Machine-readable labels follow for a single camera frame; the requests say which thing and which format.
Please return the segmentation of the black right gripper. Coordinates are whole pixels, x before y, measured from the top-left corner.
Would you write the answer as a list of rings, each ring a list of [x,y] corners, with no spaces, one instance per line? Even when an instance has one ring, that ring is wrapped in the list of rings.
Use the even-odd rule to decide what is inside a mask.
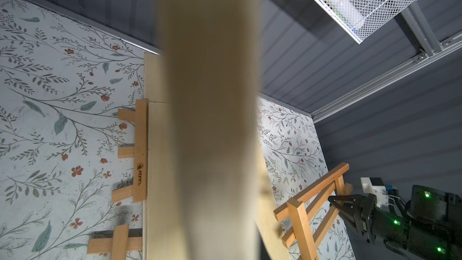
[[[335,208],[344,222],[356,226],[357,232],[364,235],[368,243],[375,244],[379,240],[387,240],[404,244],[408,238],[407,220],[396,213],[378,208],[376,199],[372,194],[328,197],[332,205],[346,205],[335,206]]]

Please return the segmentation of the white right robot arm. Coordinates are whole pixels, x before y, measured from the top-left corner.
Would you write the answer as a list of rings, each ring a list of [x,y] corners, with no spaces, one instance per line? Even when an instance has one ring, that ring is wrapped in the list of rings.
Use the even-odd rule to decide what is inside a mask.
[[[386,185],[382,192],[330,196],[328,201],[369,244],[379,241],[405,258],[462,257],[462,199],[456,194],[414,185],[405,202],[397,189]]]

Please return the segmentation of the large plywood board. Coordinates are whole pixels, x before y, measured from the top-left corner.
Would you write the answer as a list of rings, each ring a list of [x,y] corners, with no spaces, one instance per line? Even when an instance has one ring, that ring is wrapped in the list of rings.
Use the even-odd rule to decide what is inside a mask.
[[[156,0],[192,260],[256,260],[259,0]]]

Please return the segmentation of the small wooden easel frame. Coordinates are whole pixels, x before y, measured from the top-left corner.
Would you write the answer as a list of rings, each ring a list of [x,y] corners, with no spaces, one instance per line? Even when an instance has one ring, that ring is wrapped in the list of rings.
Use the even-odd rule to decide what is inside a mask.
[[[300,252],[298,257],[300,260],[319,258],[317,249],[334,224],[339,210],[331,207],[315,231],[312,230],[310,221],[333,193],[337,196],[346,196],[352,192],[352,185],[344,182],[344,174],[349,169],[349,164],[340,163],[274,210],[277,221],[290,219],[292,227],[282,236],[282,243],[287,249],[296,244]]]

